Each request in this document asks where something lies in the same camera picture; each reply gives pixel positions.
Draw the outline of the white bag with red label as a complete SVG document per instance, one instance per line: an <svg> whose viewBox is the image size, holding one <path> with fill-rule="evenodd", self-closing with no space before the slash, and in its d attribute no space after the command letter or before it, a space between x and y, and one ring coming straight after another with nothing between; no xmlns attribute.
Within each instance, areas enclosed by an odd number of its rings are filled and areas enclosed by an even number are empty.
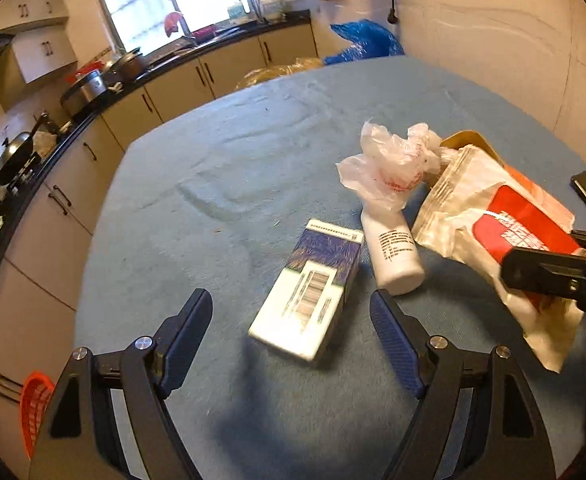
<svg viewBox="0 0 586 480"><path fill-rule="evenodd" d="M412 235L419 245L491 282L542 366L558 373L582 319L576 302L508 287L500 271L514 247L579 255L581 248L568 234L574 221L557 200L547 207L497 160L468 144L427 194Z"/></svg>

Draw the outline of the dark cooking pot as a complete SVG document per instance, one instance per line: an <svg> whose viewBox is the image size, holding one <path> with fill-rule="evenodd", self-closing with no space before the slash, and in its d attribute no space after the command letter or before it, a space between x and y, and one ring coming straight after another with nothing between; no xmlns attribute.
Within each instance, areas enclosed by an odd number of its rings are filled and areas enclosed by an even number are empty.
<svg viewBox="0 0 586 480"><path fill-rule="evenodd" d="M102 71L102 78L108 86L118 82L129 84L148 70L148 61L139 48L126 52L114 61L107 62Z"/></svg>

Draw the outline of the blue white small box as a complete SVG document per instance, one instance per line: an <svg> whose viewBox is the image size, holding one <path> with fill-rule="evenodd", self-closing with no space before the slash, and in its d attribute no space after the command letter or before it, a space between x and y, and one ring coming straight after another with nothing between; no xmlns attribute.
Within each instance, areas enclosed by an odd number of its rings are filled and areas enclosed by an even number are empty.
<svg viewBox="0 0 586 480"><path fill-rule="evenodd" d="M307 363L325 351L359 269L363 231L310 219L249 335Z"/></svg>

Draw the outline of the white plastic bottle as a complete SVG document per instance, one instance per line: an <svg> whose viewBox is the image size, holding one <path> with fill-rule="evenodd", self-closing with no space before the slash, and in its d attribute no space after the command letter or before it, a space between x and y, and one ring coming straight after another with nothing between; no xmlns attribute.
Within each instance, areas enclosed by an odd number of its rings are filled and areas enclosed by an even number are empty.
<svg viewBox="0 0 586 480"><path fill-rule="evenodd" d="M360 219L378 288L401 296L421 286L425 271L404 215L366 206Z"/></svg>

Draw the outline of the red plastic mesh basket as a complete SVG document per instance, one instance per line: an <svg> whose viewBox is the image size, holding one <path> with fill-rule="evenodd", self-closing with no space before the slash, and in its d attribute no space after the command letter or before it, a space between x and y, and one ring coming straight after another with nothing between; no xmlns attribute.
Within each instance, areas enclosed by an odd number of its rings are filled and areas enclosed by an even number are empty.
<svg viewBox="0 0 586 480"><path fill-rule="evenodd" d="M19 400L20 429L28 458L34 454L38 431L48 403L54 394L54 382L37 370L25 379Z"/></svg>

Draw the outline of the black wok with lid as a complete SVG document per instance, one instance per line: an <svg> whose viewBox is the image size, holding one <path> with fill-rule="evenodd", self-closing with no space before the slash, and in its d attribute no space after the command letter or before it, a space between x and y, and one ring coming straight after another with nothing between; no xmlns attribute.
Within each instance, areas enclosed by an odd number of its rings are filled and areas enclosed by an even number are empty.
<svg viewBox="0 0 586 480"><path fill-rule="evenodd" d="M0 155L0 186L8 185L26 165L34 152L35 133L48 119L49 114L43 112L30 131L23 131L11 141L5 139L2 142L4 150Z"/></svg>

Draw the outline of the steel rice cooker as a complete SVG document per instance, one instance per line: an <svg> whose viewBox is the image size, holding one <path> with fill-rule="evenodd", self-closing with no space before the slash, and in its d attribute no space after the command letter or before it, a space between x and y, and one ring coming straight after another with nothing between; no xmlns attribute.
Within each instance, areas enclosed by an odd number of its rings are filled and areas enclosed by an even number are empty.
<svg viewBox="0 0 586 480"><path fill-rule="evenodd" d="M92 70L77 79L68 90L63 92L60 104L66 114L74 118L83 114L84 110L89 110L92 102L107 92L108 87L100 70Z"/></svg>

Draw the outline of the beige lower kitchen cabinets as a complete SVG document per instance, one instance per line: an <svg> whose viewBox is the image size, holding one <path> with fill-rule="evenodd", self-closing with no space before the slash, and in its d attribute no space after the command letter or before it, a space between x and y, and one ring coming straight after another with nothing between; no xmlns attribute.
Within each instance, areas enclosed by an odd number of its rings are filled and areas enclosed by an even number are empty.
<svg viewBox="0 0 586 480"><path fill-rule="evenodd" d="M57 376L66 362L88 248L126 148L226 96L252 70L316 52L306 11L171 52L85 114L7 200L0 211L0 479L28 475L19 394L29 374Z"/></svg>

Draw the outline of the brown paper cup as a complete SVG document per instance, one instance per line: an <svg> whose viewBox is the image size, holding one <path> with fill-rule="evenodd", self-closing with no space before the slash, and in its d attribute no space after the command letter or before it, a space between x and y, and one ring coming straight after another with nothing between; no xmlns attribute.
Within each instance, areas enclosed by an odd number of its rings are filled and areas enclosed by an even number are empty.
<svg viewBox="0 0 586 480"><path fill-rule="evenodd" d="M482 133L475 130L461 130L442 139L439 144L439 168L434 172L425 175L424 181L431 188L444 173L447 167L452 164L458 157L458 153L468 145L475 146L484 151L489 157L494 159L501 167L506 163L485 139Z"/></svg>

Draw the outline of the crumpled white plastic bag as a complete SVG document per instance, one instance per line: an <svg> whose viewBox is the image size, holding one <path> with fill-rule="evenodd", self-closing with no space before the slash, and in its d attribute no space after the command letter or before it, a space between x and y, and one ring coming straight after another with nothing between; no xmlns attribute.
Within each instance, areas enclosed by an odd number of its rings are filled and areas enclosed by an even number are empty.
<svg viewBox="0 0 586 480"><path fill-rule="evenodd" d="M360 148L360 154L336 164L340 182L363 206L388 214L404 209L417 186L438 178L458 156L425 122L409 127L404 138L365 122Z"/></svg>

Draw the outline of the blue plastic bag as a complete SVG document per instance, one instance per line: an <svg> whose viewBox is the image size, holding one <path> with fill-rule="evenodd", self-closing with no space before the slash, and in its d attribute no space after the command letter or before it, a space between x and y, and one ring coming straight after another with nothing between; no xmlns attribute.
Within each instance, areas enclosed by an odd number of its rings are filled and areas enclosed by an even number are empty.
<svg viewBox="0 0 586 480"><path fill-rule="evenodd" d="M325 65L405 54L403 46L387 28L367 18L344 24L331 24L330 27L332 32L349 41L351 45L335 55L326 56L323 59Z"/></svg>

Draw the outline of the upper wall cabinet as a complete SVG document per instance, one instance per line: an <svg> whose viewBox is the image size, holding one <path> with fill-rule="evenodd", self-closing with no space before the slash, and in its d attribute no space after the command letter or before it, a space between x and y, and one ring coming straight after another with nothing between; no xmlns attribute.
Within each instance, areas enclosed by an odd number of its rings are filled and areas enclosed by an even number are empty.
<svg viewBox="0 0 586 480"><path fill-rule="evenodd" d="M0 105L10 110L77 63L63 0L0 0Z"/></svg>

